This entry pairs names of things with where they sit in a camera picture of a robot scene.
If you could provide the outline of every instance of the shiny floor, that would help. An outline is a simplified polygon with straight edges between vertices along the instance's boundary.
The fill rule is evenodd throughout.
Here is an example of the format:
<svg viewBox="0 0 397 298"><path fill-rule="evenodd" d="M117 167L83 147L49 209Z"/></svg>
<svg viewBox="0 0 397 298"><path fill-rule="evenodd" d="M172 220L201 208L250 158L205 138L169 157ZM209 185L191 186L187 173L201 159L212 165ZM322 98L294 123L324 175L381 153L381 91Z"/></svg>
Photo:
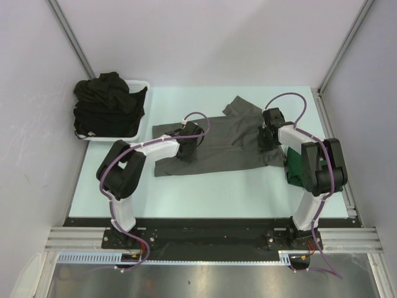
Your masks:
<svg viewBox="0 0 397 298"><path fill-rule="evenodd" d="M48 298L158 297L379 297L367 255L332 255L343 275L296 273L284 266L145 265L129 273L98 270L83 278L55 276L92 269L93 265L57 265ZM312 266L324 266L321 257Z"/></svg>

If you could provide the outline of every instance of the gray garment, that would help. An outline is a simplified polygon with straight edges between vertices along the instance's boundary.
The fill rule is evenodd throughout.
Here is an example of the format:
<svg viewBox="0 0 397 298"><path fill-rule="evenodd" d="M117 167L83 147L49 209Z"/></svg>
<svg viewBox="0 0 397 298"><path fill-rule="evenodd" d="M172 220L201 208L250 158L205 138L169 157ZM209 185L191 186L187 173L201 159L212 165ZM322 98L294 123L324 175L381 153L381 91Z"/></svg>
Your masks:
<svg viewBox="0 0 397 298"><path fill-rule="evenodd" d="M192 175L223 171L254 169L261 166L284 167L285 157L281 148L260 153L258 127L262 125L262 110L237 96L228 104L221 117L209 118L211 130L197 147L197 159L191 163L176 157L156 162L154 176ZM194 120L207 129L205 119ZM153 126L153 137L181 128L181 123Z"/></svg>

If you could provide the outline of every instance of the pile of black clothes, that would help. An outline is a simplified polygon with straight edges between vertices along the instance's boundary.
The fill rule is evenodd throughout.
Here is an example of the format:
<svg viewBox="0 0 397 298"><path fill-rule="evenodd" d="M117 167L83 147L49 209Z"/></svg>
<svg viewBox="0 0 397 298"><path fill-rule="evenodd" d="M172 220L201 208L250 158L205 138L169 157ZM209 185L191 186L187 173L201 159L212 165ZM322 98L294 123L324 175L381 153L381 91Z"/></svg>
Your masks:
<svg viewBox="0 0 397 298"><path fill-rule="evenodd" d="M77 83L76 135L87 137L134 137L145 114L143 104L148 88L131 93L116 72Z"/></svg>

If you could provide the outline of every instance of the cable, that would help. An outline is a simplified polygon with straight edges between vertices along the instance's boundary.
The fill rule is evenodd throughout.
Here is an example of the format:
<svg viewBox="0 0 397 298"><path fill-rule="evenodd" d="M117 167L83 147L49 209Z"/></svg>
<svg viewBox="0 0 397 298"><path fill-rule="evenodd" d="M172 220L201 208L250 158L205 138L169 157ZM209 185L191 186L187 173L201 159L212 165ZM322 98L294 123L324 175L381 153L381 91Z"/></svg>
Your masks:
<svg viewBox="0 0 397 298"><path fill-rule="evenodd" d="M265 109L267 109L267 108L270 106L270 104L271 104L272 102L274 102L277 98L282 97L282 96L286 96L286 95L296 95L296 96L300 97L300 98L302 99L302 101L303 101L303 110L302 110L302 112L300 113L300 115L298 116L298 118L295 120L295 122L293 123L293 126L296 127L297 124L298 124L298 122L299 122L299 120L303 117L303 115L305 114L305 112L306 112L306 110L307 110L307 108L308 108L308 102L307 102L306 98L303 97L303 95L301 95L301 94L299 94L299 93L296 93L296 92L286 92L286 93L279 94L279 95L277 95L276 97L273 97L273 98L267 103L267 105L265 106Z"/></svg>
<svg viewBox="0 0 397 298"><path fill-rule="evenodd" d="M321 212L323 211L323 208L324 208L324 206L325 206L326 200L327 200L329 197L331 197L331 196L334 194L334 192L335 192L334 171L332 170L331 159L329 158L328 151L327 151L327 148L325 147L324 143L323 143L318 137L312 135L311 133L309 133L309 132L307 132L307 131L305 131L305 130L303 130L303 129L299 129L299 128L297 127L297 124L298 124L299 120L303 117L303 114L306 112L306 109L307 109L307 101L306 101L306 99L305 99L301 94L295 93L295 92L288 92L288 93L279 94L278 96L272 98L272 99L267 103L267 105L265 106L265 109L267 109L268 106L269 106L273 101L275 101L277 98L282 97L282 96L286 96L286 95L296 95L296 96L300 97L300 98L303 100L303 104L304 104L303 110L302 110L301 114L299 115L299 117L298 117L298 118L295 120L295 122L293 123L294 129L295 129L297 132L300 132L300 133L306 135L307 137L312 138L314 141L316 141L316 142L318 142L318 143L320 144L321 149L322 149L322 151L324 152L325 159L326 159L326 161L327 161L328 172L329 172L329 176L330 176L330 178L331 178L331 191L329 192L329 194L327 194L327 195L325 195L325 196L323 197L323 199L321 200L320 206L318 207L318 210L317 210L316 214L314 215L313 220L311 221L311 235L312 235L313 239L315 240L317 237L316 237L316 232L315 232L315 230L314 230L314 229L315 229L314 225L315 225L315 223L316 223L318 217L320 216ZM305 269L305 270L303 270L303 271L323 271L323 272L331 273L331 274L333 274L333 275L339 277L340 279L343 279L343 277L337 272L337 270L333 267L333 265L331 264L331 262L328 260L328 258L327 258L326 255L324 254L323 250L321 249L319 243L318 243L317 241L314 241L314 242L316 243L317 249L318 249L318 251L320 252L321 256L323 257L325 263L329 266L329 268L331 268L331 270L324 269L324 268L310 268L310 269Z"/></svg>
<svg viewBox="0 0 397 298"><path fill-rule="evenodd" d="M144 239L142 239L142 238L140 238L140 237L138 237L138 236L132 235L131 233L128 233L126 230L124 230L124 229L118 224L118 222L117 222L117 220L116 220L116 217L115 217L115 213L114 213L114 201L113 201L113 197L112 197L107 191L105 191L105 189L104 189L104 183L105 183L106 177L107 177L107 175L109 174L110 170L111 170L111 169L112 169L112 168L113 168L125 155L129 154L131 151L133 151L133 150L135 150L135 149L138 149L138 148L141 148L141 147L145 147L145 146L148 146L148 145L152 145L152 144L155 144L155 143L163 142L163 141L178 140L178 139L184 139L184 138L199 138L199 137L204 137L204 136L210 131L210 129L211 129L211 123L210 123L210 121L209 121L209 119L208 119L208 117L207 117L206 115L204 115L204 114L201 113L201 112L192 112L192 113L189 113L189 114L184 118L184 121L186 121L186 119L187 119L188 117L190 117L191 115L195 115L195 114L201 115L201 116L203 116L203 117L205 118L205 120L207 120L207 125L208 125L208 127L207 127L207 130L206 130L205 132L202 132L202 133L200 133L200 134L198 134L198 135L177 135L177 136L174 136L174 137L168 137L168 138L164 138L164 139L157 138L157 139L150 140L150 141L147 141L147 142L142 143L142 144L139 144L139 145L132 146L132 147L128 148L127 150L125 150L123 153L121 153L118 157L116 157L116 159L114 159L114 160L109 164L109 166L108 166L108 167L106 168L106 170L104 171L102 177L100 178L99 190L100 190L100 192L101 192L105 197L107 197L107 198L109 199L109 208L110 208L110 214L111 214L111 216L112 216L112 222L114 223L114 225L117 227L117 229L118 229L120 232L122 232L124 235L126 235L126 236L128 236L128 237L130 237L130 238L133 238L133 239L138 240L139 242L143 243L143 244L145 245L146 249L147 249L147 252L146 252L146 255L145 255L144 258L142 258L139 262L137 262L137 264L135 264L135 265L132 266L131 268L127 268L127 269L122 270L122 272L131 271L132 269L135 269L136 267L139 267L143 262L145 262L145 261L149 258L149 255L150 255L150 247L149 247L148 243L147 243L146 241L144 241Z"/></svg>

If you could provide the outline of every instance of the metal post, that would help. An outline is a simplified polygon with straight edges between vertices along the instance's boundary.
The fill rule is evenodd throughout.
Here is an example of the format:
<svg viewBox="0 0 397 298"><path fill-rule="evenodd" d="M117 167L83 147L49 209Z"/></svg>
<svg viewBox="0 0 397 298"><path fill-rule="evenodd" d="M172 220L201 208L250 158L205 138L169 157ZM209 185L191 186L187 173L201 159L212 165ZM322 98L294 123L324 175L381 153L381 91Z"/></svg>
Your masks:
<svg viewBox="0 0 397 298"><path fill-rule="evenodd" d="M340 64L342 58L346 54L347 49L350 47L352 41L354 40L355 36L357 35L357 32L361 28L366 16L368 15L373 3L375 0L366 0L364 4L361 7L361 10L357 17L355 18L352 27L349 30L349 33L347 34L346 38L344 39L338 53L336 54L336 57L334 61L332 61L331 67L328 69L323 81L321 82L318 92L320 95L324 93L324 90L327 88L329 80L332 78L333 74L335 73L338 65Z"/></svg>
<svg viewBox="0 0 397 298"><path fill-rule="evenodd" d="M54 13L55 18L59 22L62 31L65 33L66 38L69 40L70 45L72 46L73 51L75 52L77 58L79 59L81 65L83 66L85 72L87 73L90 79L95 78L95 74L88 63L88 60L77 41L76 36L74 35L72 28L70 27L68 20L66 20L65 14L63 13L59 3L57 0L47 0L48 5L50 6L51 11Z"/></svg>

